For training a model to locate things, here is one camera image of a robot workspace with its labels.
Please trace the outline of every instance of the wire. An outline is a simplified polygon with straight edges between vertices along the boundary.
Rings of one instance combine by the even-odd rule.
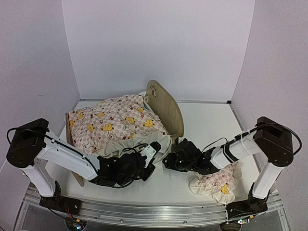
[[[2,231],[5,231],[4,228],[1,227],[1,225],[0,225],[0,229],[2,229]]]
[[[137,153],[137,151],[135,150],[135,148],[138,148],[138,147],[144,146],[144,145],[148,146],[147,143],[141,143],[141,144],[138,144],[137,146],[132,147],[132,148],[124,148],[122,151],[126,153],[126,152],[129,152],[130,150],[134,150],[134,152]]]
[[[32,130],[32,129],[27,129],[27,128],[10,128],[7,132],[6,132],[6,138],[9,142],[9,144],[11,144],[11,140],[10,140],[10,137],[9,137],[9,133],[13,130],[21,130],[21,131],[30,131],[30,132],[33,132],[33,133],[36,133],[40,136],[46,136],[48,137],[47,135],[45,135],[44,133],[41,133],[39,131],[35,131],[35,130]]]
[[[72,219],[72,218],[63,217],[63,216],[61,216],[60,214],[58,214],[58,213],[54,212],[53,210],[51,210],[51,209],[47,206],[47,204],[45,203],[45,199],[44,199],[44,198],[42,198],[42,201],[43,201],[45,207],[46,207],[49,211],[51,211],[54,215],[57,215],[58,217],[61,217],[61,218],[64,219],[64,220],[70,220],[70,221],[76,222],[76,221],[75,221],[74,219]]]
[[[264,127],[283,128],[283,129],[287,130],[288,132],[290,132],[292,135],[294,135],[294,137],[297,139],[297,141],[299,143],[299,148],[293,153],[293,155],[296,155],[302,149],[302,141],[301,141],[300,137],[293,130],[291,130],[288,127],[281,125],[281,124],[262,124],[260,126],[253,128],[252,130],[250,130],[250,133],[257,131],[257,130],[260,130],[261,128],[264,128]]]
[[[218,142],[218,141],[220,141],[220,140],[222,140],[222,139],[225,139],[225,140],[226,140],[226,143],[228,143],[227,138],[225,138],[225,137],[221,137],[220,139],[218,139],[218,140],[216,140],[216,141],[214,141],[214,142],[210,143],[207,147],[205,147],[205,148],[202,150],[202,152],[203,152],[206,148],[208,148],[209,146],[211,146],[212,144],[214,144],[214,143],[216,143],[216,142]]]

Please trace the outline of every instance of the small cloth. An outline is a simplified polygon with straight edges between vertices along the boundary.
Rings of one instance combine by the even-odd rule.
[[[233,190],[242,176],[242,165],[242,162],[232,163],[219,172],[205,176],[196,173],[197,177],[190,182],[189,188],[194,194],[207,195],[227,205],[235,199]]]
[[[85,153],[104,157],[108,155],[106,147],[109,144],[125,144],[122,141],[131,140],[136,134],[139,141],[146,140],[145,137],[153,132],[159,133],[156,138],[160,140],[167,135],[158,115],[144,107],[140,95],[107,99],[92,107],[73,110],[69,118],[74,146]]]

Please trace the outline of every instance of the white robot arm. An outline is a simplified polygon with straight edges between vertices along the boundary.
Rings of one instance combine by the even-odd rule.
[[[91,183],[112,188],[127,187],[137,177],[146,181],[155,169],[154,156],[161,149],[158,142],[127,148],[127,152],[134,152],[106,159],[83,153],[60,140],[49,131],[48,124],[47,120],[38,119],[7,133],[10,142],[9,132],[16,130],[7,160],[20,168],[36,186],[42,197],[41,206],[65,212],[65,204],[72,214],[77,214],[80,205],[79,200],[61,196],[60,185],[45,169],[47,161],[67,168]]]
[[[299,141],[299,148],[294,153],[292,135]],[[239,134],[232,141],[227,141],[224,145],[210,148],[205,152],[201,152],[191,141],[184,139],[175,146],[174,153],[170,153],[163,163],[166,168],[172,170],[196,171],[199,174],[208,175],[247,156],[264,154],[268,158],[267,163],[252,185],[248,199],[227,205],[228,219],[232,220],[239,215],[242,216],[243,211],[249,216],[267,210],[266,200],[272,185],[281,171],[291,164],[294,155],[301,147],[300,138],[292,130],[266,117],[261,117],[251,131]]]

